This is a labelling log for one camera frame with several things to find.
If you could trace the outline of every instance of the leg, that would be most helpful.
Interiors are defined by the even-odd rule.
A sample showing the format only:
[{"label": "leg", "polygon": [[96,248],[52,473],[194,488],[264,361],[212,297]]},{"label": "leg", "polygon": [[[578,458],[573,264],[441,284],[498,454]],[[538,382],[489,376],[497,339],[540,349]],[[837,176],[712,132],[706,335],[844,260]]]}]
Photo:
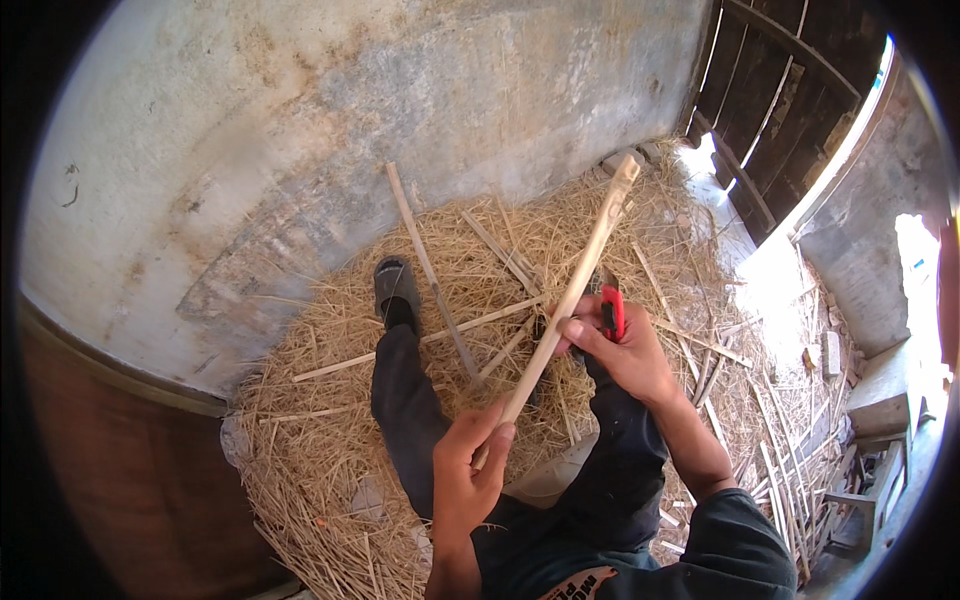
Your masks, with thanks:
[{"label": "leg", "polygon": [[406,324],[388,330],[376,345],[371,410],[410,504],[421,518],[432,518],[433,446],[450,419],[420,367],[417,336]]},{"label": "leg", "polygon": [[564,528],[598,549],[634,551],[660,528],[667,451],[646,407],[587,356],[600,437],[557,502]]},{"label": "leg", "polygon": [[[420,368],[417,337],[405,324],[392,327],[376,347],[371,392],[373,418],[383,431],[390,460],[414,511],[433,517],[433,446],[444,436],[444,416],[430,378]],[[485,582],[545,533],[551,515],[501,495],[486,522],[471,535]]]}]

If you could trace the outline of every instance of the sock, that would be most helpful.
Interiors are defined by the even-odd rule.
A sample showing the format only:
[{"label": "sock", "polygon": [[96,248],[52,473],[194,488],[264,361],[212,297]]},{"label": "sock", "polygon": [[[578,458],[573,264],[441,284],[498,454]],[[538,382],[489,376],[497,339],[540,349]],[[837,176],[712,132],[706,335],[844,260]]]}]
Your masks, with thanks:
[{"label": "sock", "polygon": [[387,331],[397,325],[408,324],[414,335],[420,336],[420,332],[417,331],[417,318],[414,316],[414,309],[410,307],[410,302],[399,296],[391,296],[384,300],[380,307],[383,309],[383,323],[387,326]]}]

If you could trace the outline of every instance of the fingernail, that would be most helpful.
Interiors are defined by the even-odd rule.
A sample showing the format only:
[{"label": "fingernail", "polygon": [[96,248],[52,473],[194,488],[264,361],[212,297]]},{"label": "fingernail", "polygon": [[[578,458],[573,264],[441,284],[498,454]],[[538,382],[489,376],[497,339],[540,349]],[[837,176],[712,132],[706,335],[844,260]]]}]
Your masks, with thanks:
[{"label": "fingernail", "polygon": [[496,435],[504,440],[512,440],[514,435],[516,435],[516,425],[513,423],[503,423],[500,425],[500,428],[497,429]]},{"label": "fingernail", "polygon": [[568,338],[579,340],[580,336],[584,334],[584,324],[580,323],[576,319],[571,319],[570,321],[566,322],[564,333]]}]

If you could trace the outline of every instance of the sleeve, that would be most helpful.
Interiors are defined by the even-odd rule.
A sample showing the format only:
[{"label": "sleeve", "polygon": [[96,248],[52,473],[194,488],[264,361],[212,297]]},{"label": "sleeve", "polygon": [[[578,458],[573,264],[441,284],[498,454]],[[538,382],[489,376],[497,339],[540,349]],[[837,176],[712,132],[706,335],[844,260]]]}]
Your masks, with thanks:
[{"label": "sleeve", "polygon": [[797,588],[796,563],[754,499],[739,488],[715,493],[690,520],[682,563],[733,577]]}]

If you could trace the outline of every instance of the dry straw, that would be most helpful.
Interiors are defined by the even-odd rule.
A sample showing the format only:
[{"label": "dry straw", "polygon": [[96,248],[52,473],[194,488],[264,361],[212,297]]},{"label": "dry straw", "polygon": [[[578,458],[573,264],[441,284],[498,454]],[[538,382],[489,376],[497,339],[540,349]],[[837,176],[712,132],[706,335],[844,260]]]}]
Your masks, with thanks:
[{"label": "dry straw", "polygon": [[[745,319],[731,301],[732,275],[724,272],[715,257],[717,231],[712,217],[691,201],[684,176],[669,158],[675,143],[661,142],[665,156],[661,167],[648,168],[637,179],[628,196],[632,206],[612,234],[601,264],[619,277],[627,300],[640,302],[652,314],[665,318],[660,298],[640,267],[633,248],[636,242],[651,263],[679,325],[715,343],[719,341],[716,331]],[[599,172],[588,172],[529,203],[504,205],[490,195],[447,204],[419,216],[420,237],[453,320],[463,323],[530,298],[461,211],[468,211],[506,252],[522,252],[537,266],[542,292],[555,300],[589,237],[608,180]],[[372,269],[387,254],[406,256],[414,265],[424,300],[424,333],[442,331],[444,320],[426,287],[410,237],[403,226],[394,228],[314,285],[316,298],[290,323],[286,337],[248,377],[233,403],[234,420],[249,438],[239,467],[257,529],[321,598],[421,597],[429,574],[429,564],[412,534],[420,521],[407,503],[371,416],[373,362],[293,382],[295,375],[375,350],[383,325],[373,314]],[[544,309],[535,305],[465,331],[463,338],[478,368],[483,369],[524,323]],[[678,337],[660,330],[660,340],[677,377],[692,396],[697,381],[683,359]],[[521,337],[490,371],[485,390],[471,395],[467,394],[468,375],[448,337],[423,344],[420,351],[444,411],[453,417],[464,409],[485,406],[511,390],[533,348],[530,336]],[[751,358],[757,367],[748,371],[728,361],[710,398],[733,464],[750,465],[743,469],[742,483],[751,489],[766,476],[757,443],[769,440],[751,396],[751,377],[758,377],[759,367],[767,364],[767,359],[751,326],[733,334],[731,349]],[[702,368],[707,351],[698,345],[692,345],[691,351]],[[713,356],[711,365],[716,362]],[[780,402],[789,422],[804,423],[809,420],[810,405],[804,392],[811,390],[796,387],[797,393],[781,391]],[[592,391],[585,369],[569,357],[550,363],[540,384],[539,408],[528,407],[517,421],[508,482],[596,429],[588,407]],[[790,432],[791,440],[800,434]],[[785,441],[783,436],[779,447]],[[835,459],[835,454],[831,450],[813,458]],[[666,477],[661,506],[682,523],[677,528],[666,525],[660,538],[683,546],[684,526],[692,509],[677,509],[673,502],[688,502],[689,496],[670,465]],[[380,518],[351,508],[364,478],[372,478],[383,491]],[[664,563],[677,560],[662,544],[652,544],[651,551]]]}]

